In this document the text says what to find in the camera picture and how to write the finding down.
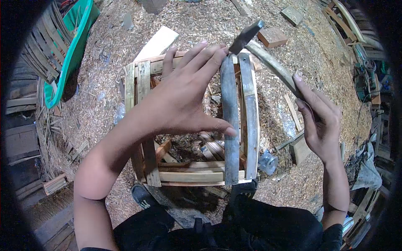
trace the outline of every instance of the hand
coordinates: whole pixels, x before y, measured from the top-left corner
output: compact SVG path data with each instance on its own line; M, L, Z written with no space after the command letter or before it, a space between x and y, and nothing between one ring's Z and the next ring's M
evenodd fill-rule
M302 93L308 105L301 99L296 99L296 104L304 119L304 138L308 147L322 160L327 162L340 158L339 131L342 113L339 108L316 89L311 90L297 73L293 80ZM315 122L313 109L320 117Z
M229 52L224 44L204 49L206 46L206 41L194 46L174 70L173 57L177 48L171 47L167 51L161 83L134 107L137 111L141 109L151 120L154 134L219 131L237 135L230 123L203 112L202 100L208 83Z

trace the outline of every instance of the black shoe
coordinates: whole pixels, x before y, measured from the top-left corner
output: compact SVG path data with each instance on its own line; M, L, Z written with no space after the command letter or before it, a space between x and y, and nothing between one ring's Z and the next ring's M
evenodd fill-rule
M229 205L233 206L234 200L236 199L236 196L239 194L246 195L247 197L252 199L255 195L255 192L257 192L257 188L258 188L258 180L256 178L249 183L233 185L232 191L230 192Z
M151 206L157 206L159 203L155 198L148 192L148 190L143 185L134 185L131 188L131 194L142 209L150 208Z

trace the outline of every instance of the hammer head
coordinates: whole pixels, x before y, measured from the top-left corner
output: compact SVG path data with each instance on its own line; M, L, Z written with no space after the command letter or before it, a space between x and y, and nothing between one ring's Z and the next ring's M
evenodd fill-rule
M244 47L246 47L250 40L257 35L264 24L264 21L258 20L249 27L244 28L235 38L233 44L229 48L229 51L237 55L242 49L244 49Z

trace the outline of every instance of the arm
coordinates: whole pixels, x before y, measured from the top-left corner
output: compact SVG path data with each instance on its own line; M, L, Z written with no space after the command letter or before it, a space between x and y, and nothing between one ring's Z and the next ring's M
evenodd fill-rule
M303 115L306 143L324 164L324 216L321 222L325 230L334 224L343 224L349 207L349 184L339 148L342 113L323 93L311 90L297 74L293 75L293 80L307 102L296 99ZM318 119L314 118L311 109Z
M163 61L162 81L84 158L74 181L74 226L79 249L118 250L105 198L130 158L134 146L157 134L220 131L236 135L232 126L207 116L202 109L205 89L228 53L225 45L196 45L172 70L176 50Z

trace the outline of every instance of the teal plastic basin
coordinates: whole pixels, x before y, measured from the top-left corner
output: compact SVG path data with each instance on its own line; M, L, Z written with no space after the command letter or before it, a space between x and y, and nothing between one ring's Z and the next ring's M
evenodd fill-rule
M69 31L73 31L76 27L77 32L70 47L68 48L64 64L60 72L57 83L56 93L53 87L45 82L45 104L47 108L55 107L62 98L64 86L71 73L74 72L81 64L85 52L85 44L88 38L89 29L99 16L99 9L93 0L78 0L74 6L63 17L63 21Z

